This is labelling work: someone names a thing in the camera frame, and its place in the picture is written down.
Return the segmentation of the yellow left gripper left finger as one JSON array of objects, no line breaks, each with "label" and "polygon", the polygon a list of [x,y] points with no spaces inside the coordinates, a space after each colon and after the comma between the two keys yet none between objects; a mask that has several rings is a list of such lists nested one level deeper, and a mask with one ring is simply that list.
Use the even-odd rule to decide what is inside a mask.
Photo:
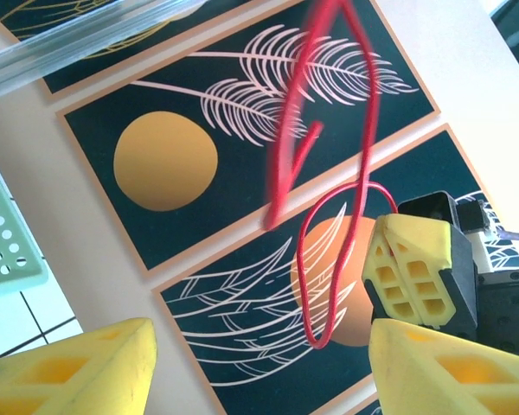
[{"label": "yellow left gripper left finger", "polygon": [[149,318],[0,358],[0,414],[142,414],[157,362]]}]

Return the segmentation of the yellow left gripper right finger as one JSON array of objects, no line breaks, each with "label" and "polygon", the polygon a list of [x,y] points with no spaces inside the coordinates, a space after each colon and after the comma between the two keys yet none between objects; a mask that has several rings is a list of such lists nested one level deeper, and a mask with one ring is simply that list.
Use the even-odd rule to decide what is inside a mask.
[{"label": "yellow left gripper right finger", "polygon": [[386,414],[519,414],[519,356],[394,319],[368,357]]}]

